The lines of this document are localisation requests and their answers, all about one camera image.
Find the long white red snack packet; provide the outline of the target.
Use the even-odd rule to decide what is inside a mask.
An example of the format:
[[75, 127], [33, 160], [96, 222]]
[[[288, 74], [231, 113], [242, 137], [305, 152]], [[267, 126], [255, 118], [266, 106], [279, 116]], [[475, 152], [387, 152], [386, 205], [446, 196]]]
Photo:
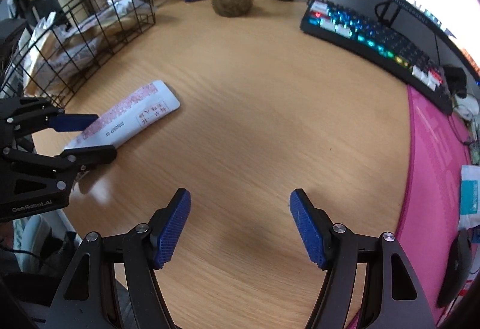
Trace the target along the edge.
[[71, 140], [67, 149], [122, 144], [154, 122], [178, 110], [180, 101], [160, 80], [138, 88]]

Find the bagged bread slices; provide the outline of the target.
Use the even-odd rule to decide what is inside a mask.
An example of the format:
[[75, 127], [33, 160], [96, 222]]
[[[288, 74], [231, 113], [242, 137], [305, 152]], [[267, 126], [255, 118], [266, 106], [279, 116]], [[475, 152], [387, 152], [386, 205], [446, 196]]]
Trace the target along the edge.
[[49, 14], [28, 42], [24, 92], [33, 96], [60, 91], [154, 12], [154, 6], [141, 0], [109, 0], [105, 10], [71, 27], [55, 26], [56, 15]]

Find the black computer mouse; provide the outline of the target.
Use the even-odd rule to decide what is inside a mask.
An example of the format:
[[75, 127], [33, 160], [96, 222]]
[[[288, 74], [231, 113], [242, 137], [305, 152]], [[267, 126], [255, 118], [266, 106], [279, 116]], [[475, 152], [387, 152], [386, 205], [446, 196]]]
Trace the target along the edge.
[[450, 304], [464, 287], [472, 266], [472, 242], [469, 232], [460, 230], [451, 243], [448, 264], [436, 305], [443, 308]]

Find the pink desk mat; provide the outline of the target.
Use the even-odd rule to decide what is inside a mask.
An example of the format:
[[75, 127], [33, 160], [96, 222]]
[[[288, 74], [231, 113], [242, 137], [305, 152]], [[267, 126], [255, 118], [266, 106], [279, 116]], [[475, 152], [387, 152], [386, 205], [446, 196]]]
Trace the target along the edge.
[[360, 187], [346, 209], [351, 227], [377, 236], [399, 237], [421, 281], [433, 320], [457, 234], [461, 168], [470, 155], [459, 139], [462, 123], [441, 113], [415, 89], [370, 95], [370, 106], [355, 114], [352, 166]]

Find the white blue tissue pack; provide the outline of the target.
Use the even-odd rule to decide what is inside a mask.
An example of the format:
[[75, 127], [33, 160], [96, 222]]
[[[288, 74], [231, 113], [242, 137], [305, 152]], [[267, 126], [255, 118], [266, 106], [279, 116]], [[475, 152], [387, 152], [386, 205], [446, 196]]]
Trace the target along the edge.
[[458, 229], [467, 230], [479, 226], [479, 166], [464, 165], [461, 167], [460, 175], [460, 217]]

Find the RGB mechanical keyboard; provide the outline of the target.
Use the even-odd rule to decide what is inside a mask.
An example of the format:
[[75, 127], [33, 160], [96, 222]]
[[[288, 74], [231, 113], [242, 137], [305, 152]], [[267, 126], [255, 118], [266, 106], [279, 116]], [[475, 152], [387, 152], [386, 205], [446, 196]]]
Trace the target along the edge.
[[307, 1], [300, 30], [380, 66], [419, 91], [444, 114], [452, 113], [451, 94], [442, 66], [399, 32], [325, 0]]

